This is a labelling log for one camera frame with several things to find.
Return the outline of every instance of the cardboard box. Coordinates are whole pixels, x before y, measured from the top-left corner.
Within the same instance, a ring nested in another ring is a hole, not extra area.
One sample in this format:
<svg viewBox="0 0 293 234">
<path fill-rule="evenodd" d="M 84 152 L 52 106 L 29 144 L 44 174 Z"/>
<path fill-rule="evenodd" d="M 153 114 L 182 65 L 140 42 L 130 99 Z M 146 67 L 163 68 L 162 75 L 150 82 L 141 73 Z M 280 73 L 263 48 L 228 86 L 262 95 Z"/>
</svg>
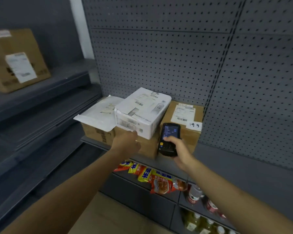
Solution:
<svg viewBox="0 0 293 234">
<path fill-rule="evenodd" d="M 98 128 L 95 128 L 93 126 L 87 125 L 82 123 L 82 128 L 84 129 L 85 135 L 88 138 L 103 142 L 107 145 L 112 145 L 113 139 L 115 137 L 115 131 L 112 129 L 109 132 L 106 132 L 104 130 L 100 130 Z"/>
<path fill-rule="evenodd" d="M 160 128 L 162 129 L 164 123 L 180 124 L 180 137 L 184 139 L 190 152 L 193 153 L 201 132 L 188 129 L 186 126 L 191 121 L 202 122 L 203 110 L 204 107 L 202 106 L 171 101 L 162 121 L 160 122 Z"/>
<path fill-rule="evenodd" d="M 127 130 L 124 130 L 119 127 L 115 127 L 115 135 L 121 135 L 125 133 Z M 157 157 L 157 144 L 160 138 L 160 129 L 157 127 L 155 133 L 153 134 L 151 139 L 146 139 L 141 136 L 138 136 L 137 141 L 141 144 L 141 149 L 139 150 L 139 154 L 142 154 L 148 158 L 155 159 Z"/>
<path fill-rule="evenodd" d="M 82 123 L 87 137 L 112 145 L 116 126 L 114 107 L 121 101 L 122 98 L 108 96 L 74 119 Z"/>
<path fill-rule="evenodd" d="M 0 30 L 0 92 L 9 93 L 50 77 L 30 29 Z"/>
<path fill-rule="evenodd" d="M 116 124 L 151 139 L 172 98 L 140 88 L 115 106 Z"/>
</svg>

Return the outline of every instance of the handheld barcode scanner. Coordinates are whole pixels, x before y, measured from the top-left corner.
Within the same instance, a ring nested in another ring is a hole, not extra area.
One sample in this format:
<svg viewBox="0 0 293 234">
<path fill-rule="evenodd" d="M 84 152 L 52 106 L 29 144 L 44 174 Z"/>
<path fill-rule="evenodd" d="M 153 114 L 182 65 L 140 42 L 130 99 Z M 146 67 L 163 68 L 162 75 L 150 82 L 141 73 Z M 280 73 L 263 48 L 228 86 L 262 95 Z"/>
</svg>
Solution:
<svg viewBox="0 0 293 234">
<path fill-rule="evenodd" d="M 164 156 L 177 156 L 176 145 L 172 142 L 164 141 L 164 137 L 175 136 L 180 139 L 180 125 L 176 123 L 164 123 L 160 133 L 160 141 L 158 143 L 157 151 Z"/>
</svg>

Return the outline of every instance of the hand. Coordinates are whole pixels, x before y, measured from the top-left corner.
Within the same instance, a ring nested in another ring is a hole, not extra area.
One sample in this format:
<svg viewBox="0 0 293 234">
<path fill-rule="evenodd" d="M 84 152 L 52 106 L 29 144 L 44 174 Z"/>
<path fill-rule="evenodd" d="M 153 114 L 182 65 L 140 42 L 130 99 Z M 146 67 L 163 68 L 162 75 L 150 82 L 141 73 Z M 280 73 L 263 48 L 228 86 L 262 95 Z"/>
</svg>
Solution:
<svg viewBox="0 0 293 234">
<path fill-rule="evenodd" d="M 191 161 L 195 159 L 195 157 L 189 152 L 184 141 L 174 136 L 164 137 L 164 141 L 169 141 L 176 145 L 178 156 L 174 157 L 174 161 L 180 169 L 187 172 L 188 166 L 191 164 Z"/>
<path fill-rule="evenodd" d="M 133 154 L 138 153 L 141 144 L 136 141 L 138 134 L 136 131 L 126 131 L 117 135 L 112 143 L 111 150 L 119 154 L 123 160 L 130 158 Z"/>
</svg>

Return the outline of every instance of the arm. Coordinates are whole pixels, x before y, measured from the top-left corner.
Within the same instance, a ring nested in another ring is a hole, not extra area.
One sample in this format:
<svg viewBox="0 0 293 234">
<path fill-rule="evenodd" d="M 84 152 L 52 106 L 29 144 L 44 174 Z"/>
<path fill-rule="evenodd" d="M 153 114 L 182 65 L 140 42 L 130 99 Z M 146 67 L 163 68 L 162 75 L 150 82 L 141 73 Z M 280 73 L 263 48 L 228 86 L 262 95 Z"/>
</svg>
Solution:
<svg viewBox="0 0 293 234">
<path fill-rule="evenodd" d="M 293 234 L 293 222 L 277 210 L 234 186 L 196 160 L 182 140 L 164 138 L 176 145 L 174 160 L 191 176 L 211 201 L 243 234 Z"/>
<path fill-rule="evenodd" d="M 115 137 L 108 152 L 47 193 L 1 233 L 68 233 L 112 171 L 139 151 L 136 138 L 136 131 Z"/>
</svg>

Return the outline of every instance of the floor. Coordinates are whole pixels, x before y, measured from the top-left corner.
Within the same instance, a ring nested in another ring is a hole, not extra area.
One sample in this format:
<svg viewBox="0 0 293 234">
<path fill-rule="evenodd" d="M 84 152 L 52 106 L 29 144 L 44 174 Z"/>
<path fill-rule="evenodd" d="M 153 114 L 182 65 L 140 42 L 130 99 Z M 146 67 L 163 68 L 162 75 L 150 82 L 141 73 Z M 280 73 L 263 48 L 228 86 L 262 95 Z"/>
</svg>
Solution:
<svg viewBox="0 0 293 234">
<path fill-rule="evenodd" d="M 173 234 L 115 200 L 97 193 L 69 234 Z"/>
</svg>

